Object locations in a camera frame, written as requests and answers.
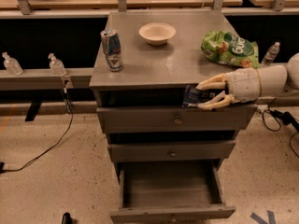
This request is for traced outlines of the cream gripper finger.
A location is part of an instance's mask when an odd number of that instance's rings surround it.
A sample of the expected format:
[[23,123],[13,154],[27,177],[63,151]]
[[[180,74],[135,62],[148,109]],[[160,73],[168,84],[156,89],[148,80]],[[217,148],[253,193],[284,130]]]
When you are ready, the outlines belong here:
[[225,107],[229,105],[233,100],[234,97],[232,94],[226,94],[225,91],[222,91],[210,101],[199,104],[198,107],[203,110],[212,110],[214,108]]
[[224,89],[226,87],[225,74],[218,74],[207,80],[200,82],[196,89],[200,91]]

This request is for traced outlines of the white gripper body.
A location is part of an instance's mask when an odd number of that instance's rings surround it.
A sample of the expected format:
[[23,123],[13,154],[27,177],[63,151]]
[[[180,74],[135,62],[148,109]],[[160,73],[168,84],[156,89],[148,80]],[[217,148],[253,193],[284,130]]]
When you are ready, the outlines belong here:
[[246,103],[260,97],[261,83],[256,69],[236,69],[234,72],[227,73],[225,79],[234,103]]

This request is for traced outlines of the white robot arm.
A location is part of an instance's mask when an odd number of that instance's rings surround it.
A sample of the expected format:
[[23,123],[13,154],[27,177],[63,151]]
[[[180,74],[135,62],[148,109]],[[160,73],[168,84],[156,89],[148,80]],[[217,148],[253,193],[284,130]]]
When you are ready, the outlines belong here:
[[285,88],[299,89],[299,53],[293,55],[286,64],[270,65],[262,68],[239,68],[234,72],[221,73],[200,82],[199,91],[210,89],[221,92],[210,101],[201,103],[199,108],[212,110],[230,104],[255,101],[260,97],[284,97]]

